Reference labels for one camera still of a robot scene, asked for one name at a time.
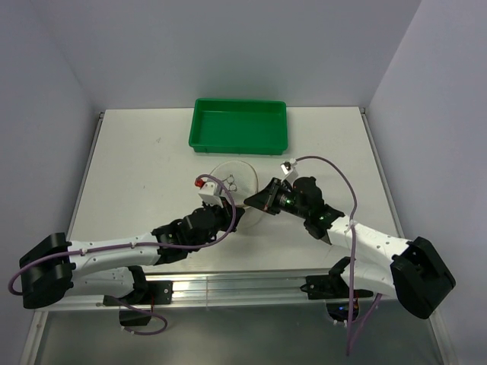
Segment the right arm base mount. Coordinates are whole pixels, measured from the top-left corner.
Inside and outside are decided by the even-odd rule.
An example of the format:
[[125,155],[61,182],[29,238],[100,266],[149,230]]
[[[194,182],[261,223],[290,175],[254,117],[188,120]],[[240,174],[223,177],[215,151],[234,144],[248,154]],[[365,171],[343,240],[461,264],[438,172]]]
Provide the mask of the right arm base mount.
[[352,305],[349,304],[349,286],[340,275],[308,275],[300,291],[307,295],[309,300],[325,300],[326,311],[334,324],[348,322],[348,315],[356,320],[360,312],[359,300],[373,297],[369,290],[354,290]]

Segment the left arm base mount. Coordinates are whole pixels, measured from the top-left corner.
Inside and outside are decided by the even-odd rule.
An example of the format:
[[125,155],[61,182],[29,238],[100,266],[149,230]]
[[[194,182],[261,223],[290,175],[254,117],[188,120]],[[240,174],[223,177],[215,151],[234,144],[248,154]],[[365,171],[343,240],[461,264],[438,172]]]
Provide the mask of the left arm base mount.
[[[138,336],[158,335],[167,329],[168,321],[155,312],[155,307],[171,304],[172,294],[172,281],[149,281],[146,289],[132,297],[118,299],[104,296],[103,306],[119,307],[119,324],[123,331]],[[152,319],[160,320],[162,327],[158,330],[142,331]]]

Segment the green plastic tray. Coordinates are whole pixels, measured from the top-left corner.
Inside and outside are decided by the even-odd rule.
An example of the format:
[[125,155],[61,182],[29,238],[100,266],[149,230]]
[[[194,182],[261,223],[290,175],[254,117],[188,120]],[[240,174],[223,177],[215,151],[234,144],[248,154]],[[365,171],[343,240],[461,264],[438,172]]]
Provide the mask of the green plastic tray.
[[281,155],[288,149],[283,101],[199,98],[189,146],[196,153]]

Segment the aluminium frame rail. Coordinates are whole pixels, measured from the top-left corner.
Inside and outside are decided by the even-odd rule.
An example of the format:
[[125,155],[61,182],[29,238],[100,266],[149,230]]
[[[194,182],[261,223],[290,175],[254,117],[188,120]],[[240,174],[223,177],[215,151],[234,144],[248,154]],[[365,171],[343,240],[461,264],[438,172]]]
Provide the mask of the aluminium frame rail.
[[220,273],[131,273],[128,268],[102,271],[82,279],[57,303],[41,307],[44,312],[115,309],[103,306],[103,297],[140,293],[149,281],[172,281],[171,304],[156,308],[256,306],[305,303],[300,291],[308,275],[327,275],[321,270],[240,271]]

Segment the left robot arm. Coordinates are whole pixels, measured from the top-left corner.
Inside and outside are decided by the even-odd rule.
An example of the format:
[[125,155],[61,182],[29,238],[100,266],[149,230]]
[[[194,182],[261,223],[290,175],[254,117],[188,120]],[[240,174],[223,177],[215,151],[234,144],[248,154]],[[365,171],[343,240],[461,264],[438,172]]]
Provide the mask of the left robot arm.
[[102,295],[137,304],[148,284],[143,267],[172,264],[237,229],[245,210],[207,205],[170,224],[124,240],[69,241],[46,237],[19,260],[23,306],[39,309],[70,296]]

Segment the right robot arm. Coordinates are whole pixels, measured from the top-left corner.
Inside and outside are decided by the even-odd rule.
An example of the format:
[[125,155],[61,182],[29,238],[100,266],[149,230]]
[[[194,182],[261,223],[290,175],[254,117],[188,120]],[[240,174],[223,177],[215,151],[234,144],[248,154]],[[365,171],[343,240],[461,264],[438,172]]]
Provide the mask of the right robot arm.
[[429,240],[420,236],[406,240],[353,223],[325,203],[314,177],[293,183],[274,178],[244,202],[267,214],[285,211],[300,217],[314,239],[349,249],[327,274],[306,278],[301,291],[311,300],[383,294],[397,299],[414,316],[427,319],[456,286]]

